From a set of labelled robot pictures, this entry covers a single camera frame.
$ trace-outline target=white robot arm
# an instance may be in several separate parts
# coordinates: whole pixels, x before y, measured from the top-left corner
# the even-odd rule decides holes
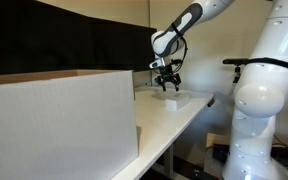
[[[166,31],[152,36],[156,60],[150,67],[160,70],[158,83],[164,89],[165,82],[177,87],[181,81],[173,73],[174,62],[168,56],[185,45],[183,34],[220,14],[232,2],[195,0]],[[288,93],[288,0],[273,1],[263,32],[245,64],[234,92],[230,154],[222,171],[223,178],[288,179],[288,173],[270,156],[276,114],[283,108]]]

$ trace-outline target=cardboard box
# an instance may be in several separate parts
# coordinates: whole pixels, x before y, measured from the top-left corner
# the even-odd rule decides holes
[[[110,179],[137,155],[131,71],[0,76],[0,180]]]

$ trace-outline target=table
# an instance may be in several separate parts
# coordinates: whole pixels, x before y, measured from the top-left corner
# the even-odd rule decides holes
[[[189,93],[190,101],[178,110],[165,107],[161,87],[140,87],[135,89],[135,112],[138,131],[139,156],[114,176],[113,180],[140,179],[155,161],[169,147],[185,128],[209,103],[214,100],[211,93],[180,90]],[[172,160],[168,160],[168,171],[172,173]]]

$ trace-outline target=white table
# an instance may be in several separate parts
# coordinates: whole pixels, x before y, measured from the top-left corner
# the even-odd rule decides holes
[[[190,95],[189,103],[178,110],[172,110],[165,107],[164,99],[160,96],[163,93],[161,87],[148,86],[135,90],[139,156],[113,180],[140,179],[214,97],[210,93],[179,91],[186,92]],[[172,160],[166,166],[168,171],[172,171]]]

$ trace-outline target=black wall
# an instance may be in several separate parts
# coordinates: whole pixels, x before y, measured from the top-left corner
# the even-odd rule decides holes
[[[32,0],[0,0],[0,74],[148,70],[156,29],[91,18]]]

